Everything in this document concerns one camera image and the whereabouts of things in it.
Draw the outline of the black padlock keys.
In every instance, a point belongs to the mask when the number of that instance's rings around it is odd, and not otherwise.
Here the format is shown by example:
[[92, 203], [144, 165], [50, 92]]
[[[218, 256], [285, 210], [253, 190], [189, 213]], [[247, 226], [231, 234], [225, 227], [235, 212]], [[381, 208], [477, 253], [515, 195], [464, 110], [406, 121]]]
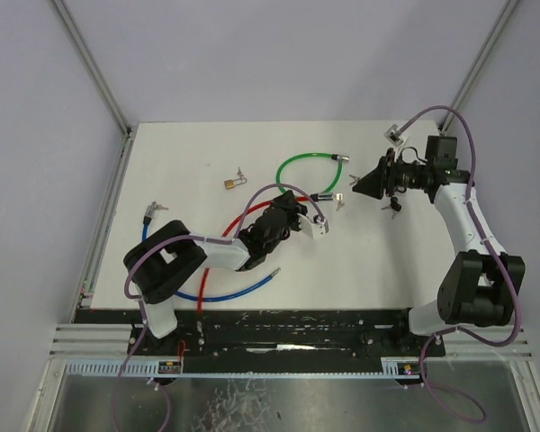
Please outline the black padlock keys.
[[397, 196], [392, 196], [388, 204], [382, 207], [383, 211], [391, 212], [391, 219], [393, 220], [397, 214], [401, 212], [402, 206]]

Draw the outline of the red lock key bunch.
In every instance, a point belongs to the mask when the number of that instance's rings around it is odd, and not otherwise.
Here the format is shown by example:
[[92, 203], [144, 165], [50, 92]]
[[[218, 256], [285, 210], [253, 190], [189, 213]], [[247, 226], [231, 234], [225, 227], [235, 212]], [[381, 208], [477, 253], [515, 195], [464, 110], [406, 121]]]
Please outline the red lock key bunch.
[[342, 193], [335, 193], [334, 194], [334, 200], [336, 202], [336, 211], [338, 212], [345, 205], [345, 203], [343, 201], [343, 194]]

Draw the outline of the red cable lock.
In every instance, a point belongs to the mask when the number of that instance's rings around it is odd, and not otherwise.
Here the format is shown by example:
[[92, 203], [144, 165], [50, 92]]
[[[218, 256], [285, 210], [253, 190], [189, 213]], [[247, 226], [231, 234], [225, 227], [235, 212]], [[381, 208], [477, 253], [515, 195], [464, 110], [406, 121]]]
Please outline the red cable lock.
[[[320, 201], [314, 194], [295, 196], [299, 202], [307, 207], [309, 217], [319, 214], [327, 219], [321, 211], [319, 203], [334, 202], [334, 200]], [[206, 302], [233, 300], [253, 292], [262, 285], [262, 283], [255, 283], [246, 289], [218, 297], [205, 295], [206, 280], [212, 268], [223, 268], [236, 272], [250, 271], [263, 264], [268, 255], [296, 232], [283, 232], [272, 211], [272, 200], [256, 205], [251, 203], [230, 225], [235, 231], [228, 229], [227, 233], [221, 237], [209, 238], [201, 244], [206, 259], [202, 264], [204, 272], [196, 298], [198, 311], [203, 309]]]

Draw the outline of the green cable lock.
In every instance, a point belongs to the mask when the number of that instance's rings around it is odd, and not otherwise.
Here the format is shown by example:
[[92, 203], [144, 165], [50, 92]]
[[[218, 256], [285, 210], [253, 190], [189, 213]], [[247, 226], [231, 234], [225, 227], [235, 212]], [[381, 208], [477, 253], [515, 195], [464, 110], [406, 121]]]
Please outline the green cable lock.
[[340, 201], [342, 177], [350, 156], [341, 153], [304, 152], [288, 157], [274, 175], [277, 184], [297, 185], [320, 201]]

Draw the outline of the brass padlock with key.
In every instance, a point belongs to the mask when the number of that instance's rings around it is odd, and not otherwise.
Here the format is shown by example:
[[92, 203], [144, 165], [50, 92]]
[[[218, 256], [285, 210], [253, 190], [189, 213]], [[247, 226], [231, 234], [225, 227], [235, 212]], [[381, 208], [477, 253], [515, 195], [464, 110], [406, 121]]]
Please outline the brass padlock with key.
[[248, 180], [244, 176], [240, 176], [235, 179], [228, 179], [224, 181], [224, 187], [226, 190], [234, 189], [237, 186], [244, 185]]

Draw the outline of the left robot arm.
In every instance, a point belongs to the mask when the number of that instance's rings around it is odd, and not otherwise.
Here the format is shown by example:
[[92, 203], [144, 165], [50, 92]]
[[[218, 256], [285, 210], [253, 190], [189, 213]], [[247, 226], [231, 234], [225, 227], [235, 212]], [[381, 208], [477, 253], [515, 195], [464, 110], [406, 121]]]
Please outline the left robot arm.
[[172, 298], [197, 270], [254, 269], [292, 232], [302, 229], [301, 218], [307, 214], [307, 207], [288, 191], [274, 198], [253, 223], [231, 240], [201, 240], [180, 220], [172, 220], [131, 249], [123, 264], [140, 296], [149, 346], [163, 356], [177, 349], [179, 334]]

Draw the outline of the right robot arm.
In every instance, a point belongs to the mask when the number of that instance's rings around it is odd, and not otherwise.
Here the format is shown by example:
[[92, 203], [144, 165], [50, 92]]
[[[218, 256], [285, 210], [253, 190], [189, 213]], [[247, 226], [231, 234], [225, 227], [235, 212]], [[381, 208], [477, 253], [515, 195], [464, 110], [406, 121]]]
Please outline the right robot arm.
[[448, 326], [503, 327], [517, 317], [515, 301], [526, 264], [493, 236], [470, 173], [457, 166], [456, 149], [455, 138], [430, 136], [425, 156], [406, 162], [397, 149], [388, 148], [377, 167], [352, 187], [374, 199], [390, 198], [394, 211], [400, 207], [399, 192], [424, 192], [443, 218], [454, 247], [454, 262], [436, 300], [411, 309], [409, 324], [392, 332], [394, 348], [407, 356], [423, 347], [425, 336]]

